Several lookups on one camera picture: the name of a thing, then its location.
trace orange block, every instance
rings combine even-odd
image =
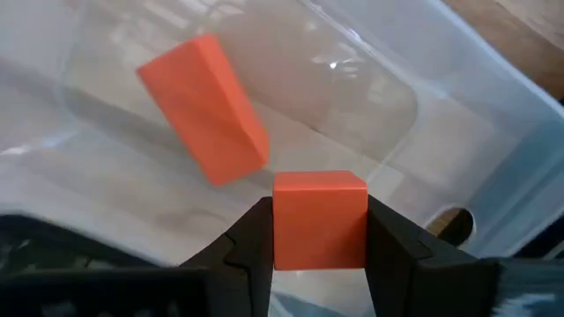
[[[276,173],[274,268],[365,267],[367,184],[347,171]]]
[[[216,36],[183,43],[137,74],[211,183],[236,180],[267,163],[266,130]]]

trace plastic container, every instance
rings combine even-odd
[[[208,31],[272,142],[221,188],[134,72]],[[478,256],[564,207],[559,105],[438,0],[9,0],[0,43],[0,203],[154,262],[210,243],[282,170],[352,170],[420,225],[466,207]],[[277,272],[273,290],[309,305],[279,295],[273,314],[371,314],[361,270]]]

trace orange rectangular block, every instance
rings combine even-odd
[[[216,36],[183,43],[137,74],[211,183],[236,180],[268,162],[266,130]]]
[[[367,209],[367,184],[351,172],[276,173],[274,268],[364,268]]]

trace round hole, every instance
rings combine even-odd
[[[428,226],[437,238],[459,247],[474,230],[474,216],[463,207],[451,207],[442,212]]]

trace wooden table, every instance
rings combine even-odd
[[[564,99],[564,1],[443,1],[527,77]]]

